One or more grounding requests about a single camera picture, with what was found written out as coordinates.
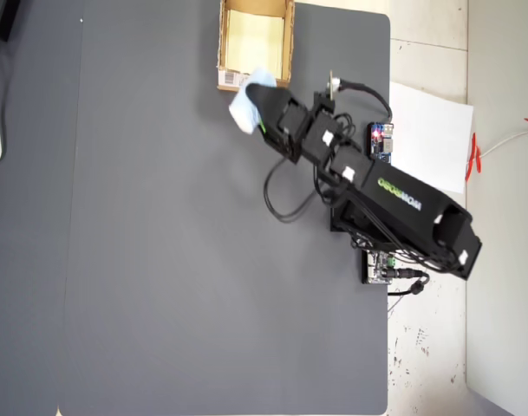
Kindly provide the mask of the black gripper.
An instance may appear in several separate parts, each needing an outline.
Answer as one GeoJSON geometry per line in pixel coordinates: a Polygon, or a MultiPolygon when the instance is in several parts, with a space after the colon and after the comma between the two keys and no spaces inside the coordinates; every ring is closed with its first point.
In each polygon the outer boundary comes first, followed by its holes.
{"type": "Polygon", "coordinates": [[[335,102],[328,94],[315,92],[307,108],[286,88],[251,83],[245,92],[257,110],[257,128],[266,144],[294,164],[301,158],[314,166],[325,163],[338,135],[335,102]]]}

